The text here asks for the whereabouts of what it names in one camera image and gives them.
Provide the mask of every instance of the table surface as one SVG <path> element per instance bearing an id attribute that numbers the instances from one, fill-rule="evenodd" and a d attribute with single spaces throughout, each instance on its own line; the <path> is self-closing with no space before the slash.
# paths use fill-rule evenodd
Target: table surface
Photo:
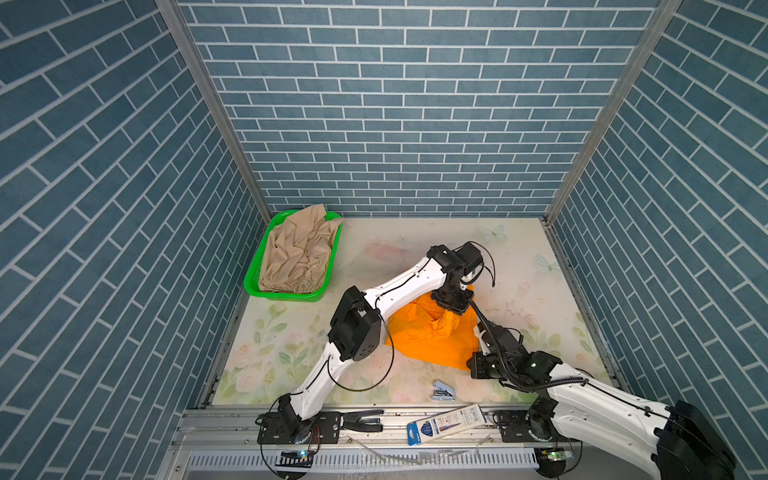
<path id="1" fill-rule="evenodd" d="M 545 350 L 606 381 L 604 364 L 538 220 L 347 218 L 333 275 L 320 301 L 249 298 L 213 404 L 270 405 L 292 392 L 323 351 L 344 290 L 352 285 L 364 290 L 393 278 L 431 245 L 456 248 L 469 240 L 487 247 L 496 262 L 496 287 L 491 288 L 487 272 L 475 283 L 475 302 L 483 313 L 492 322 L 520 329 L 528 351 Z M 384 375 L 391 355 L 391 347 L 381 345 L 337 380 L 350 388 L 370 386 Z M 435 380 L 452 386 L 463 402 L 530 402 L 535 397 L 396 352 L 382 385 L 361 393 L 334 387 L 326 404 L 430 403 Z"/>

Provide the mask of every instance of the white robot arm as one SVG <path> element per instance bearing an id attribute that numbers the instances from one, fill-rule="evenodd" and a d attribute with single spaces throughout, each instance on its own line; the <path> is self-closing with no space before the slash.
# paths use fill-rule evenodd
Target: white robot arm
<path id="1" fill-rule="evenodd" d="M 362 292 L 363 298 L 374 309 L 379 310 L 381 322 L 386 324 L 394 312 L 421 295 L 438 289 L 445 283 L 446 275 L 440 269 L 441 267 L 437 262 L 424 257 L 416 265 L 390 281 L 364 290 Z M 366 348 L 361 349 L 361 355 L 372 353 L 379 345 L 380 339 L 376 332 L 373 331 L 370 335 L 372 335 L 371 340 L 375 339 L 376 344 L 369 343 Z M 340 378 L 355 361 L 354 358 L 342 360 L 341 352 L 336 344 L 328 342 L 323 354 L 317 360 L 304 383 L 296 390 L 296 394 L 291 395 L 290 403 L 293 411 L 302 419 L 309 419 L 317 415 L 334 386 L 329 375 L 333 376 L 334 379 Z"/>
<path id="2" fill-rule="evenodd" d="M 527 415 L 535 438 L 579 439 L 661 480 L 733 479 L 733 453 L 693 406 L 642 399 L 589 378 L 546 352 L 529 353 L 521 339 L 485 318 L 467 289 L 482 268 L 482 255 L 472 243 L 456 250 L 440 245 L 380 286 L 362 292 L 349 288 L 333 315 L 329 342 L 317 364 L 294 393 L 277 400 L 290 438 L 305 438 L 334 379 L 376 349 L 389 317 L 432 292 L 447 310 L 460 314 L 471 307 L 478 314 L 483 348 L 467 362 L 473 379 L 497 379 L 503 386 L 539 394 Z"/>

